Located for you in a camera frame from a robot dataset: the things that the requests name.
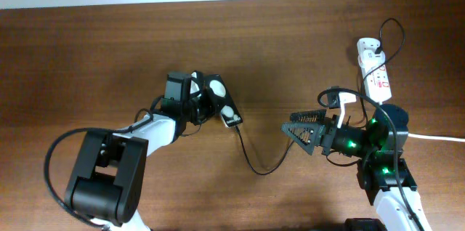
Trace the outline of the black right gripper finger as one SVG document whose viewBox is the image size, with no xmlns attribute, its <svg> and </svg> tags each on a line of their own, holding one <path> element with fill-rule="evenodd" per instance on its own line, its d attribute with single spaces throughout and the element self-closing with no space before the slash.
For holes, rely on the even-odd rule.
<svg viewBox="0 0 465 231">
<path fill-rule="evenodd" d="M 309 155 L 321 145 L 325 129 L 323 124 L 317 122 L 285 122 L 281 126 L 281 131 Z"/>
<path fill-rule="evenodd" d="M 290 121 L 302 123 L 320 123 L 324 122 L 325 117 L 325 109 L 301 111 L 292 113 L 290 115 Z"/>
</svg>

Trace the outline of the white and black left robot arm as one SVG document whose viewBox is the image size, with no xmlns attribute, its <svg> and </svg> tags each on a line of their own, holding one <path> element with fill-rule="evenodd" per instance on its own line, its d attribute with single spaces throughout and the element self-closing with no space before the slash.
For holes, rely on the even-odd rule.
<svg viewBox="0 0 465 231">
<path fill-rule="evenodd" d="M 147 157 L 184 136 L 188 123 L 201 126 L 223 109 L 228 126 L 241 121 L 219 75 L 170 73 L 164 95 L 133 124 L 81 129 L 84 140 L 59 204 L 101 230 L 148 230 L 137 210 Z"/>
</svg>

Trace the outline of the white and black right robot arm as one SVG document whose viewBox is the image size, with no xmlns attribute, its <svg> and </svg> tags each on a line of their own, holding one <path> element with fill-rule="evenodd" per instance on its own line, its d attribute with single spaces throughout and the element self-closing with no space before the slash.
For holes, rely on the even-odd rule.
<svg viewBox="0 0 465 231">
<path fill-rule="evenodd" d="M 376 219 L 347 219 L 348 230 L 430 230 L 413 175 L 402 157 L 408 138 L 408 114 L 396 105 L 376 110 L 366 129 L 328 117 L 326 110 L 292 113 L 282 131 L 308 154 L 355 157 L 357 180 L 378 214 Z"/>
</svg>

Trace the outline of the white usb charger adapter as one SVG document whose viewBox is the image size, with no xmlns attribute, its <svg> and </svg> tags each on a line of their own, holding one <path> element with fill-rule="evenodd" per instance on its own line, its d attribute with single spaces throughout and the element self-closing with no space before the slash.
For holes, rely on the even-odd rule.
<svg viewBox="0 0 465 231">
<path fill-rule="evenodd" d="M 385 61 L 385 58 L 384 52 L 376 54 L 373 50 L 367 49 L 359 53 L 358 63 L 361 68 L 369 69 L 381 65 Z"/>
</svg>

